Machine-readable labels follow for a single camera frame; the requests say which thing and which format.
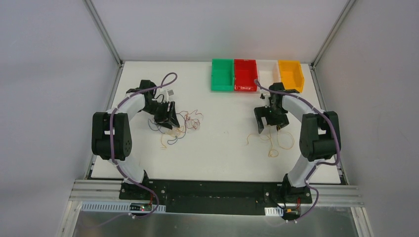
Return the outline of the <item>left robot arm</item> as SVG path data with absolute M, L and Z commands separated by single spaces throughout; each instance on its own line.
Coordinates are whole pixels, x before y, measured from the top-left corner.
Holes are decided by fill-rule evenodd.
M 170 93 L 161 91 L 150 80 L 142 80 L 139 87 L 126 92 L 116 107 L 93 115 L 91 149 L 94 155 L 111 163 L 133 195 L 143 200 L 151 192 L 148 175 L 140 164 L 135 163 L 131 153 L 133 141 L 130 121 L 139 112 L 152 115 L 153 122 L 160 127 L 180 127 Z

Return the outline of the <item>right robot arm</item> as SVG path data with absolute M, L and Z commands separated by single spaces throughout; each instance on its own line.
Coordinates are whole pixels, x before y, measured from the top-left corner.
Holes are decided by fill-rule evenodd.
M 331 165 L 329 160 L 340 156 L 340 131 L 338 115 L 334 111 L 317 109 L 300 96 L 295 89 L 285 89 L 283 83 L 275 82 L 261 94 L 265 105 L 254 108 L 258 133 L 265 125 L 277 129 L 289 125 L 288 114 L 301 124 L 298 158 L 293 169 L 287 173 L 279 189 L 279 196 L 286 202 L 304 198 L 309 192 L 308 182 L 319 165 Z

